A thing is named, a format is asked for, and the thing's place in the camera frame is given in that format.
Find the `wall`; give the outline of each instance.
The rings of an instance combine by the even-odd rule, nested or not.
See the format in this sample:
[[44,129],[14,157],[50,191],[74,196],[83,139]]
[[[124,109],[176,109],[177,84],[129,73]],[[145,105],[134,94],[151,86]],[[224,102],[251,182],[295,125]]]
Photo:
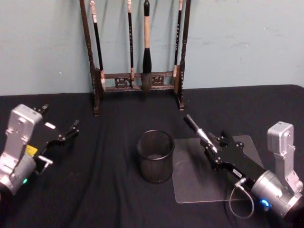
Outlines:
[[[150,3],[152,70],[172,70],[178,0]],[[96,7],[105,72],[129,72],[126,0]],[[304,86],[303,9],[303,0],[192,0],[184,87]],[[143,0],[133,0],[133,38],[140,72]],[[0,77],[0,95],[91,91],[79,1],[1,0]]]

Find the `wooden brush rack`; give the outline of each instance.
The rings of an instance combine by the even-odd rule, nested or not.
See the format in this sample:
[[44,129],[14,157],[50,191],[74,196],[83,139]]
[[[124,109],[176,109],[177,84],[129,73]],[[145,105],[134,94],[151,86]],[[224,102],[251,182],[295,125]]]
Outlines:
[[[173,71],[167,72],[152,72],[152,86],[151,90],[172,90],[175,93],[176,101],[179,110],[184,110],[184,98],[183,98],[183,82],[184,82],[184,72],[185,72],[185,56],[186,56],[186,45],[188,39],[188,30],[189,30],[189,19],[190,19],[190,5],[191,0],[186,1],[185,9],[185,18],[184,18],[184,27],[183,27],[183,37],[182,37],[182,50],[181,50],[181,61],[177,66],[177,74],[175,79],[172,79],[172,84],[164,84],[165,77],[173,77]],[[88,58],[90,62],[90,74],[92,79],[93,86],[93,95],[94,95],[94,107],[93,113],[94,116],[100,114],[100,102],[103,99],[103,93],[111,92],[132,92],[132,91],[141,91],[142,88],[139,85],[131,86],[131,73],[121,73],[121,74],[105,74],[105,79],[114,79],[115,86],[106,86],[105,91],[102,88],[100,81],[100,69],[95,67],[93,61],[93,52],[92,45],[89,33],[89,26],[87,22],[86,8],[84,0],[80,0],[80,9],[82,22],[85,33],[86,47],[88,51]],[[141,78],[141,73],[135,73],[134,78]]]

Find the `cable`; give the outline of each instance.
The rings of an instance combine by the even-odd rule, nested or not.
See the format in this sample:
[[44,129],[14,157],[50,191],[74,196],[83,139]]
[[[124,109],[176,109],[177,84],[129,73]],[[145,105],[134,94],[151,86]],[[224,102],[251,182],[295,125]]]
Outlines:
[[[243,186],[241,186],[241,184],[243,184],[245,181],[246,181],[246,178],[240,179],[240,180],[235,184],[235,187],[233,188],[233,190],[232,190],[232,192],[231,192],[231,195],[230,195],[230,197],[229,197],[229,208],[230,208],[232,214],[233,214],[234,216],[238,217],[239,219],[248,219],[248,218],[250,218],[250,217],[253,215],[253,212],[254,212],[254,210],[255,210],[255,205],[254,205],[254,202],[253,202],[252,197],[251,197],[251,196],[249,195],[249,193],[243,188]],[[245,216],[245,217],[242,217],[242,216],[237,215],[237,214],[234,212],[234,210],[232,209],[232,206],[231,206],[231,199],[232,199],[233,193],[234,193],[234,191],[235,191],[236,188],[241,189],[241,190],[249,197],[249,199],[250,199],[250,201],[251,201],[252,210],[251,210],[250,214],[247,215],[247,216]]]

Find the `black table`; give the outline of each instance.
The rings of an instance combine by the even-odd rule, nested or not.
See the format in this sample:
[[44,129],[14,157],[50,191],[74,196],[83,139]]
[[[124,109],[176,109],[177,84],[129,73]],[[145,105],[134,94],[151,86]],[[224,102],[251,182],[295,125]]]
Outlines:
[[226,129],[252,137],[265,167],[274,171],[266,133],[278,121],[292,123],[296,146],[294,166],[304,180],[304,89],[295,85],[253,86],[185,91],[186,111],[177,109],[169,92],[106,95],[101,116],[93,117],[91,94],[0,97],[0,150],[11,109],[50,105],[44,120],[65,130],[79,119],[75,143],[45,153],[54,164],[31,177],[14,197],[3,227],[246,228],[291,227],[256,206],[248,220],[236,219],[227,204],[175,202],[172,179],[145,182],[136,167],[136,139],[150,129],[173,138],[194,138],[183,121],[191,114],[206,132]]

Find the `white label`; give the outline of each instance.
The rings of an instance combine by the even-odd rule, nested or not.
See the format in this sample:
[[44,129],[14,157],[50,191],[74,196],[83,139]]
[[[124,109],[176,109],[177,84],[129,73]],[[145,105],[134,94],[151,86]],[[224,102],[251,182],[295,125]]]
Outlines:
[[97,16],[96,16],[96,14],[93,14],[93,22],[97,23]]
[[53,129],[53,130],[56,128],[53,124],[51,124],[51,123],[49,123],[49,122],[46,122],[46,123],[45,123],[45,126],[51,128],[51,129]]
[[235,175],[237,175],[239,178],[242,178],[242,174],[239,173],[239,171],[233,169],[232,171]]

